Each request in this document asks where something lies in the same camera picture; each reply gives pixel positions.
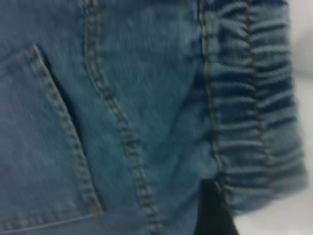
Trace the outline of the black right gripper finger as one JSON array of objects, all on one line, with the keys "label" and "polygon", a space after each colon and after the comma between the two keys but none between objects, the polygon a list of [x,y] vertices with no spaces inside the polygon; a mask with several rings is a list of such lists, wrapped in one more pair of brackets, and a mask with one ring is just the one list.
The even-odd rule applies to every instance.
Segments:
[{"label": "black right gripper finger", "polygon": [[239,235],[224,194],[213,180],[200,183],[194,235]]}]

